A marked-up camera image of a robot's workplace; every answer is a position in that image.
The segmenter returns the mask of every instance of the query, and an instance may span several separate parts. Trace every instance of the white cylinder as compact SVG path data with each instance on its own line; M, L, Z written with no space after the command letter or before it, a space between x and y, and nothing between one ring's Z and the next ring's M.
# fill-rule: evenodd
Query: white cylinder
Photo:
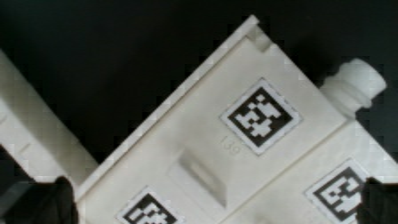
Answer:
M371 107L371 99L384 89L384 78L361 59L353 59L341 65L337 74L325 79L320 88L336 108L352 118L359 108Z

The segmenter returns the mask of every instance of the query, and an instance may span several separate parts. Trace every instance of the black square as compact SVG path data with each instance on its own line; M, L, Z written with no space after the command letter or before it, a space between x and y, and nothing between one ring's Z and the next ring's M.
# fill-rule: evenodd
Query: black square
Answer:
M178 221L151 194L146 194L123 218L130 224L174 224Z
M364 181L353 169L348 167L313 193L339 222L343 222L357 212L355 199L361 197L362 186Z
M227 119L254 145L261 147L263 143L293 120L290 113L261 86L227 116Z

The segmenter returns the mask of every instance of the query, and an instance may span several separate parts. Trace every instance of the white structure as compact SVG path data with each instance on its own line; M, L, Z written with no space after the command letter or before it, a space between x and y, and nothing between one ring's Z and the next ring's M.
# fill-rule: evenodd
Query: white structure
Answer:
M250 17L75 188L82 223L355 223L366 177L398 182L398 165L355 121L384 88L355 59L320 91ZM50 158L59 171L43 175L43 166L41 176L83 177L53 147L25 152L19 133L35 131L21 130L2 140L14 158Z
M80 186L98 164L2 51L0 144L37 182Z

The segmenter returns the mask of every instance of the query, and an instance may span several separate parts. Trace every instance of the black background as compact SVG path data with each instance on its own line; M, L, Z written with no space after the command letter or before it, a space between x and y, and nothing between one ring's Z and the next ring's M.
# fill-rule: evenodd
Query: black background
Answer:
M380 71L359 121L398 158L398 1L0 0L0 48L98 161L250 14L316 85L353 57Z

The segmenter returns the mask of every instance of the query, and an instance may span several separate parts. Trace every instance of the qr-like marker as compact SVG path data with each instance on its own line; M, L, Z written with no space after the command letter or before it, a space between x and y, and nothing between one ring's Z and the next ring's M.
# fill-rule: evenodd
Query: qr-like marker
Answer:
M306 192L307 198L336 224L355 219L366 174L353 160L337 167Z
M179 217L146 189L123 209L117 219L124 224L179 224Z
M222 121L261 154L300 122L298 112L263 79L222 114Z

